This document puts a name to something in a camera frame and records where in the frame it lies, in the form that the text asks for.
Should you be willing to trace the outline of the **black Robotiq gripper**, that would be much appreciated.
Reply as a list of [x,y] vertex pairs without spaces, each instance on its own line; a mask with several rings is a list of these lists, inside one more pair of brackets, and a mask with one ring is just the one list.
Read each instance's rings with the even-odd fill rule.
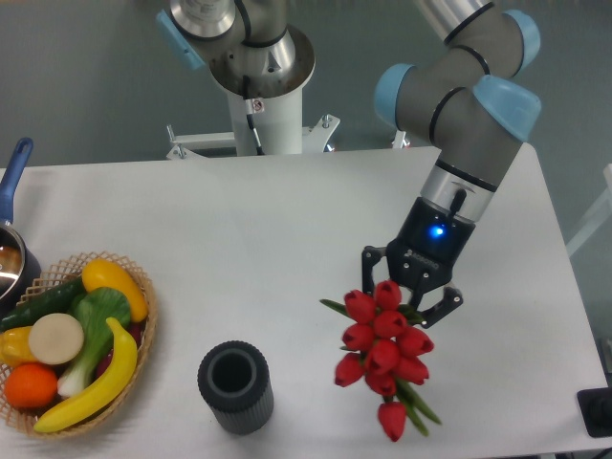
[[[386,247],[366,246],[361,252],[361,290],[374,296],[377,281],[388,279],[411,292],[409,304],[418,307],[424,297],[452,279],[452,270],[475,225],[459,218],[464,196],[452,198],[449,209],[439,209],[420,197],[414,202],[397,237]],[[375,268],[383,265],[382,277]],[[443,289],[440,301],[422,313],[422,326],[428,329],[464,303],[454,285]]]

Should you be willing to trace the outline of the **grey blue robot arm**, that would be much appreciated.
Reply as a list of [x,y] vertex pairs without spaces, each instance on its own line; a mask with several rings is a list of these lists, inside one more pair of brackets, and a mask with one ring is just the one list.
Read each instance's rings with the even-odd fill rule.
[[[398,235],[361,255],[361,284],[373,269],[409,291],[417,312],[424,295],[442,299],[420,314],[430,327],[463,301],[453,267],[541,111],[514,76],[536,57],[540,35],[521,11],[492,1],[422,1],[424,18],[447,46],[426,68],[397,64],[374,91],[377,116],[440,151]],[[240,156],[299,154],[316,141],[302,124],[302,90],[315,69],[310,40],[287,21],[283,1],[172,1],[156,22],[191,69],[208,67],[225,91]]]

